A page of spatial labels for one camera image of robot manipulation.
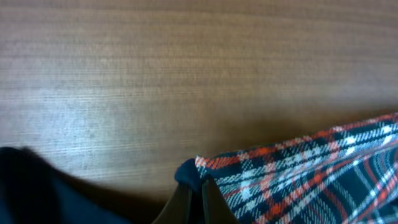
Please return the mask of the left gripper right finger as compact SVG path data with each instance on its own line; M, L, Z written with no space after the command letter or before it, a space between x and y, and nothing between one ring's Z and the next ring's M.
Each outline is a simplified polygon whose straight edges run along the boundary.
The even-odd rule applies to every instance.
M206 224L239 224L212 178L202 185L202 202Z

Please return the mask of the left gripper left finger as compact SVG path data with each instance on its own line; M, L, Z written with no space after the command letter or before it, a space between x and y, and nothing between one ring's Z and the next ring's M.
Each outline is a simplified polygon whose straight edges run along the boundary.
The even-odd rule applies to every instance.
M172 196L152 224L187 224L190 216L192 189L178 184Z

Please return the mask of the plaid sleeveless shirt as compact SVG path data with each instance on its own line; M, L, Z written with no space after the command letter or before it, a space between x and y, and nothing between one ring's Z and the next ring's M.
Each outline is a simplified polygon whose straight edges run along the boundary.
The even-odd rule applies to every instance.
M208 178L239 223L396 223L397 115L187 160L175 180L192 189L188 223L205 223ZM29 151L1 149L2 223L128 221Z

